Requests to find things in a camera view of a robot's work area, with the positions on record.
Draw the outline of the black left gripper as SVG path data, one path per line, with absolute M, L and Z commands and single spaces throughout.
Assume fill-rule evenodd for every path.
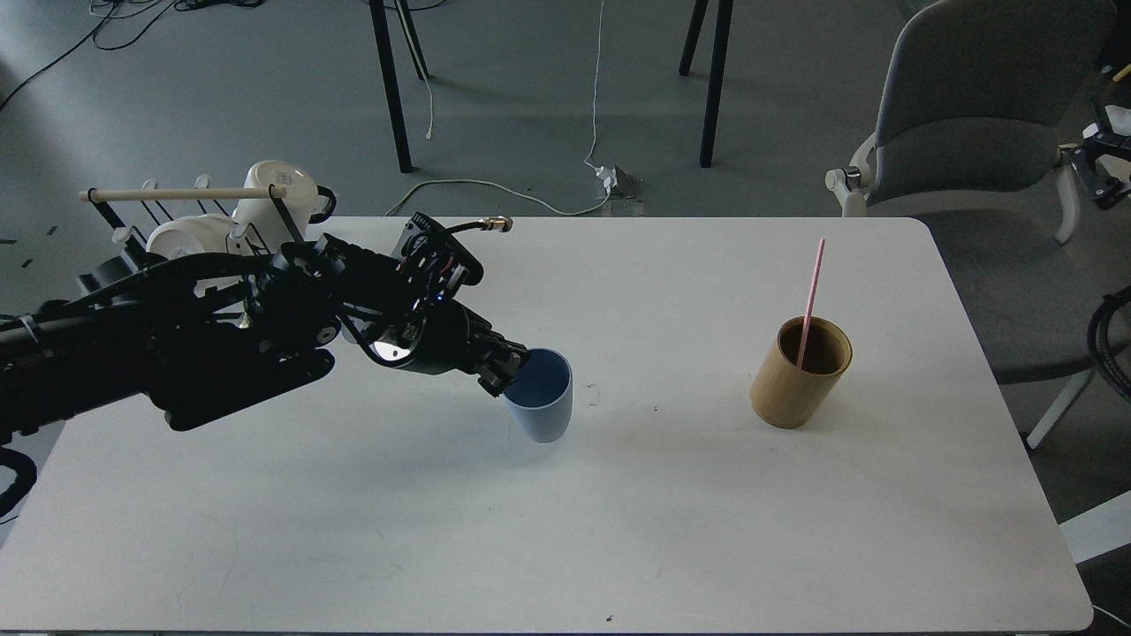
M 366 355 L 377 366 L 407 372 L 473 372 L 478 385 L 497 398 L 517 379 L 532 353 L 452 300 L 432 307 L 418 321 L 400 323 L 375 335 L 366 345 Z

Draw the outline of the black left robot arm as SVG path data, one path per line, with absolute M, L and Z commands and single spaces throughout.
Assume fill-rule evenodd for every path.
M 16 435 L 144 395 L 175 431 L 316 383 L 345 333 L 375 366 L 459 370 L 492 396 L 530 358 L 455 293 L 481 264 L 449 232 L 411 238 L 400 258 L 340 238 L 271 256 L 154 257 L 74 301 L 3 321 L 3 512 L 36 483 Z

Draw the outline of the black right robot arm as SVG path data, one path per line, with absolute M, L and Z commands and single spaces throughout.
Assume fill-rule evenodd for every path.
M 1086 329 L 1093 367 L 1119 398 L 1128 399 L 1128 109 L 1105 106 L 1087 91 L 1079 113 L 1080 134 L 1064 148 L 1069 184 L 1079 194 L 1079 213 L 1099 214 L 1085 230 L 1087 269 L 1098 276 L 1100 300 Z

